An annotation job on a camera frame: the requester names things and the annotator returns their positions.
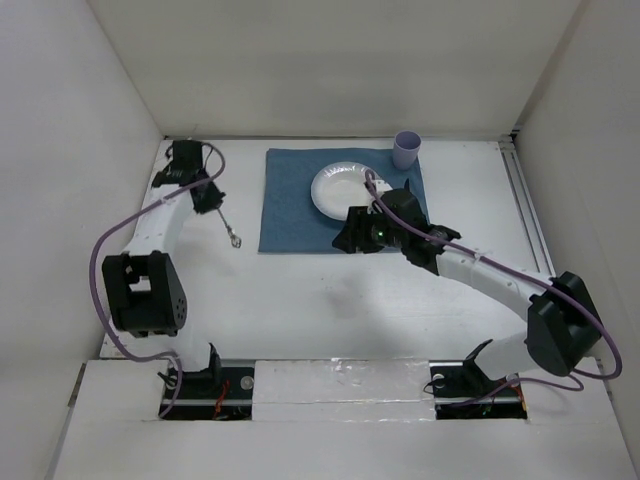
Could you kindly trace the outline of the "white blue-rimmed plate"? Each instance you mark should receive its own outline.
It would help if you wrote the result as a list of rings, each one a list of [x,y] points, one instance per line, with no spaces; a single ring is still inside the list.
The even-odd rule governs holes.
[[[352,206],[371,209],[374,197],[366,186],[368,170],[373,172],[373,181],[382,179],[372,167],[360,163],[338,162],[324,167],[311,183],[313,205],[320,213],[337,221],[346,220]]]

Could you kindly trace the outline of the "blue cloth napkin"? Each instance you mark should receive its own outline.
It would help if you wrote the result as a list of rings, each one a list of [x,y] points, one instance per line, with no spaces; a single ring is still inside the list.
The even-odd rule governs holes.
[[[372,167],[393,188],[410,179],[411,192],[428,212],[419,163],[401,171],[392,164],[389,149],[277,149],[266,153],[264,193],[258,251],[269,254],[337,254],[332,241],[343,223],[320,213],[310,194],[316,174],[330,164],[355,162]]]

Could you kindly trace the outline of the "lavender plastic cup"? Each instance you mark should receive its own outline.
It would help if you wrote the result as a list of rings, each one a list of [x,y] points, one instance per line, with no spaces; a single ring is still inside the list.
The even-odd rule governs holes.
[[[421,144],[422,139],[416,132],[398,132],[392,149],[393,165],[399,170],[408,170],[417,160]]]

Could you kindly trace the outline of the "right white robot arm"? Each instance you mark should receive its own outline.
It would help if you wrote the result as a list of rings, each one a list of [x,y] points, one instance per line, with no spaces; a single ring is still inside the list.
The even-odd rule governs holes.
[[[334,248],[347,254],[398,249],[414,266],[454,280],[502,304],[526,324],[523,332],[478,345],[463,361],[462,381],[483,394],[499,379],[540,368],[567,377],[601,339],[601,323],[582,279],[498,268],[459,244],[460,234],[430,223],[406,189],[384,193],[373,208],[352,206]]]

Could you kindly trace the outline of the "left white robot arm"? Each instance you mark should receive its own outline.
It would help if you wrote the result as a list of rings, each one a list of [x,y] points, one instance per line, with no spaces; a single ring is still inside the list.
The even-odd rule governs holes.
[[[220,390],[223,373],[215,366],[213,344],[187,319],[187,294],[172,254],[189,217],[222,206],[217,176],[207,169],[210,156],[220,153],[209,142],[173,141],[149,181],[141,210],[119,224],[134,228],[127,245],[118,254],[98,256],[118,230],[112,227],[90,257],[90,286],[102,282],[107,298],[95,308],[113,344],[135,361],[172,361],[189,372],[188,384],[205,397]]]

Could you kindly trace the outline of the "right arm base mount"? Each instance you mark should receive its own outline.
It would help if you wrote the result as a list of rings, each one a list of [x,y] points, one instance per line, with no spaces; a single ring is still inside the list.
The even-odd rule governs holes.
[[[509,386],[489,396],[507,383],[506,378],[490,380],[475,363],[489,344],[490,340],[481,343],[463,360],[429,362],[430,380],[423,392],[433,396],[437,420],[528,418],[520,386]]]

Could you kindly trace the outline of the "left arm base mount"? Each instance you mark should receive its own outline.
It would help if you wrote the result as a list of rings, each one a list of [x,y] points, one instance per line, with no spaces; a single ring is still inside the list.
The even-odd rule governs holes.
[[[173,421],[245,421],[252,418],[254,360],[223,360],[218,384],[188,374],[174,406],[163,417]]]

